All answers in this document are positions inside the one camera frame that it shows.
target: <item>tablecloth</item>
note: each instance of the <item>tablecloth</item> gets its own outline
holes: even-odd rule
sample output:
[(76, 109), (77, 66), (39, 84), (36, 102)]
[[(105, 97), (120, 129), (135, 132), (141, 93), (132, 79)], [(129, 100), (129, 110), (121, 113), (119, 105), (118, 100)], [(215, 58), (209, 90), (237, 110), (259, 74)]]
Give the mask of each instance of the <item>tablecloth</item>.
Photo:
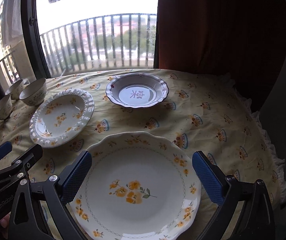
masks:
[[(117, 75), (135, 71), (163, 79), (169, 87), (168, 97), (162, 103), (144, 109), (124, 108), (110, 102), (105, 94), (106, 85)], [(263, 179), (271, 202), (276, 204), (280, 200), (279, 173), (256, 122), (235, 91), (216, 76), (157, 69), (110, 70), (48, 79), (47, 88), (46, 99), (69, 88), (89, 91), (95, 101), (95, 110), (77, 137), (62, 146), (44, 149), (43, 157), (29, 171), (32, 182), (59, 174), (81, 150), (109, 134), (148, 131), (171, 140), (189, 157), (202, 150), (225, 174), (232, 174), (238, 180)], [(0, 169), (9, 166), (33, 145), (29, 122), (36, 109), (22, 101), (13, 101), (11, 118), (0, 121), (0, 144), (8, 140), (13, 145), (13, 151), (0, 161)], [(195, 239), (217, 208), (203, 188), (198, 190), (202, 191), (202, 198), (195, 221), (178, 239)], [(60, 239), (46, 204), (42, 203), (42, 206), (54, 236)], [(240, 210), (238, 205), (224, 238), (231, 234)]]

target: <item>floral plate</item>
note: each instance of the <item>floral plate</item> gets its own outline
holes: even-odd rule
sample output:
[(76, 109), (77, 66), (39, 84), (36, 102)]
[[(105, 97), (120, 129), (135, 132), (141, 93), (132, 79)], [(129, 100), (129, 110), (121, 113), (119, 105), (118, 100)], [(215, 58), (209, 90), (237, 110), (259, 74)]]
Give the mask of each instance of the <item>floral plate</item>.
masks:
[(105, 137), (70, 203), (93, 239), (175, 240), (195, 218), (201, 182), (175, 144), (147, 132)]
[(50, 97), (35, 111), (30, 122), (30, 137), (43, 148), (62, 145), (87, 125), (94, 111), (91, 94), (67, 89)]
[(169, 88), (157, 76), (146, 73), (129, 73), (113, 79), (106, 87), (107, 97), (115, 104), (142, 108), (161, 103)]

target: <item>teacup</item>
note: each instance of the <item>teacup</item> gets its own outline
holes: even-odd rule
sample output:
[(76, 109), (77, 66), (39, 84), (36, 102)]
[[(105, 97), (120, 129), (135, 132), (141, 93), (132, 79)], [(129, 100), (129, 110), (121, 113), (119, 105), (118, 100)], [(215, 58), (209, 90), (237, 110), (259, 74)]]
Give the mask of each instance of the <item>teacup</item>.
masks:
[(19, 100), (20, 94), (24, 89), (23, 79), (19, 79), (12, 86), (8, 88), (5, 95), (10, 94), (12, 100)]
[(46, 79), (35, 80), (20, 94), (20, 99), (28, 106), (38, 106), (43, 103), (47, 93)]
[(12, 113), (12, 101), (10, 95), (5, 95), (0, 100), (0, 120), (7, 119)]

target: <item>blue gripper pad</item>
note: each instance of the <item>blue gripper pad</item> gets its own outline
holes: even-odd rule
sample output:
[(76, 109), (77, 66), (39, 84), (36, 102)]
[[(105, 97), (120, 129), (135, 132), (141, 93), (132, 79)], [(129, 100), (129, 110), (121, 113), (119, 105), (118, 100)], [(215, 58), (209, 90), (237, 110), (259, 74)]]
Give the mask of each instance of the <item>blue gripper pad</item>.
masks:
[(86, 152), (62, 184), (62, 196), (60, 200), (63, 205), (73, 201), (91, 166), (92, 156), (89, 152)]
[(12, 151), (12, 144), (9, 141), (0, 145), (0, 160)]
[(199, 152), (193, 154), (192, 165), (211, 201), (221, 206), (224, 201), (222, 184)]

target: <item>dark red curtain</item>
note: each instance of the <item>dark red curtain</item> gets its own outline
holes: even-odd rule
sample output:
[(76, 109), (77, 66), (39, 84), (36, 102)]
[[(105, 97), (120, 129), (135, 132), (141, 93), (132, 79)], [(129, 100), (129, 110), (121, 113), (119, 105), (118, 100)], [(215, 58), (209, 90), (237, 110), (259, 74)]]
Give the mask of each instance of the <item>dark red curtain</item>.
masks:
[(285, 0), (159, 0), (159, 68), (221, 75), (258, 110), (286, 55)]

